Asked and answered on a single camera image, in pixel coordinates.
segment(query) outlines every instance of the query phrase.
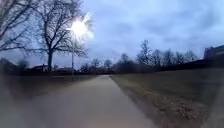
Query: bright light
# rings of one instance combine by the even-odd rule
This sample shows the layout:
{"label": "bright light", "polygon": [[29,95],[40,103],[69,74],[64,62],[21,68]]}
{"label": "bright light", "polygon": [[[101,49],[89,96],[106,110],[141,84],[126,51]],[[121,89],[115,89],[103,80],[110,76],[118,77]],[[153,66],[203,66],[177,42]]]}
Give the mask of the bright light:
{"label": "bright light", "polygon": [[72,23],[71,28],[67,28],[67,30],[72,31],[78,41],[81,41],[86,35],[93,38],[93,33],[89,31],[89,20],[89,13],[87,13],[84,17],[78,17]]}

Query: grass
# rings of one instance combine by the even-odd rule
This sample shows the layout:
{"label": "grass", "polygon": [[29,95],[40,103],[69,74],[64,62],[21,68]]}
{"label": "grass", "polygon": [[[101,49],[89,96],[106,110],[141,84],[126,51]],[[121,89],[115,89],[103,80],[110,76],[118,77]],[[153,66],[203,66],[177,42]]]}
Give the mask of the grass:
{"label": "grass", "polygon": [[14,97],[32,98],[62,89],[77,82],[94,78],[91,75],[75,76],[7,76],[4,78]]}
{"label": "grass", "polygon": [[200,69],[111,77],[135,102],[144,103],[146,114],[152,115],[150,106],[156,108],[157,119],[151,118],[161,125],[162,117],[162,127],[180,127],[189,122],[197,127],[208,117],[222,76],[223,69]]}

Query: cloudy sky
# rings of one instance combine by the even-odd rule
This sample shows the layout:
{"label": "cloudy sky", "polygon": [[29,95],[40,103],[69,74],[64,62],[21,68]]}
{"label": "cloudy sky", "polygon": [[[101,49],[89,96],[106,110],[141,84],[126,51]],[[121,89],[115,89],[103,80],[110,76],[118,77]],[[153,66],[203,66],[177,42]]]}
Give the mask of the cloudy sky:
{"label": "cloudy sky", "polygon": [[[122,53],[134,58],[144,39],[152,49],[193,50],[202,56],[204,48],[224,43],[223,5],[223,0],[84,0],[95,38],[85,41],[88,58],[76,58],[76,64],[93,58],[116,61]],[[71,56],[60,55],[53,63],[71,66]]]}

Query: tree trunk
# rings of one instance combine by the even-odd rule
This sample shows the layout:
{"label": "tree trunk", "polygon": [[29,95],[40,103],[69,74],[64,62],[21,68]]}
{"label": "tree trunk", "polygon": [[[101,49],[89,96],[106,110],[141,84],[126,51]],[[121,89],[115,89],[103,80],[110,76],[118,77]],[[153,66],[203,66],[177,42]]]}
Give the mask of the tree trunk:
{"label": "tree trunk", "polygon": [[48,53],[48,62],[47,62],[47,71],[49,74],[51,74],[52,71],[52,57],[53,57],[53,52]]}

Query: tree line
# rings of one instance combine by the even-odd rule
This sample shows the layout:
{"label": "tree line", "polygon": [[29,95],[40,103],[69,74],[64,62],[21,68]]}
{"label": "tree line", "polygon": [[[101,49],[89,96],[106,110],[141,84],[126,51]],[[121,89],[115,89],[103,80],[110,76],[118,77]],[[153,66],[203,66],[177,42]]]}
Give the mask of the tree line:
{"label": "tree line", "polygon": [[149,41],[144,40],[136,58],[130,58],[123,53],[118,62],[114,64],[111,60],[100,62],[99,59],[93,59],[91,63],[83,64],[80,70],[85,73],[148,73],[194,62],[198,59],[191,50],[186,53],[174,52],[170,49],[166,51],[152,50]]}

